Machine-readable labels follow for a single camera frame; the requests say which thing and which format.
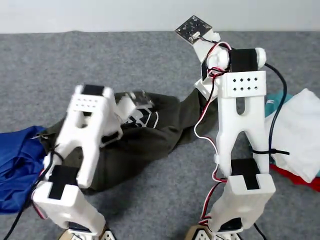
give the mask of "white cloth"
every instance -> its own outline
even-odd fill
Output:
[[[275,113],[265,118],[269,135]],[[286,102],[275,121],[273,149],[290,155],[273,154],[276,165],[310,183],[320,170],[320,99],[308,89]]]

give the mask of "red cloth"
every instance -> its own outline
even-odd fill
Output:
[[[320,192],[320,177],[315,177],[312,182],[307,183],[301,177],[296,176],[296,175],[294,175],[293,173],[291,173],[291,172],[289,172],[287,170],[279,168],[274,164],[270,164],[270,168],[275,170],[275,171],[277,171],[281,175],[287,177],[288,179],[291,180],[291,182],[293,182],[296,185],[306,185],[306,186],[312,188],[313,190],[316,190],[317,192]]]

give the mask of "white wall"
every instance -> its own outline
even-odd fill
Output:
[[[320,30],[320,0],[0,0],[0,33],[172,31],[195,14],[215,31]]]

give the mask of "black zip tie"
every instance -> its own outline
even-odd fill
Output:
[[[256,151],[252,149],[252,152],[254,154],[284,154],[284,155],[290,155],[290,152],[288,151],[281,151],[281,150],[277,150],[275,148],[271,148],[270,151]]]

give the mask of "dark green cloth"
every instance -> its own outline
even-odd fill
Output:
[[[152,161],[168,156],[177,146],[193,142],[197,137],[194,126],[206,104],[206,99],[197,89],[183,101],[174,96],[147,93],[154,102],[146,127],[123,126],[123,137],[100,149],[100,157],[91,187],[85,190],[94,193],[106,190],[138,175]],[[116,101],[123,93],[116,93]],[[205,117],[197,128],[200,135],[208,133],[218,120],[217,101],[210,104]],[[48,152],[53,146],[64,118],[47,128],[42,134],[48,140],[42,144]],[[66,166],[80,167],[82,150],[76,148],[63,162]]]

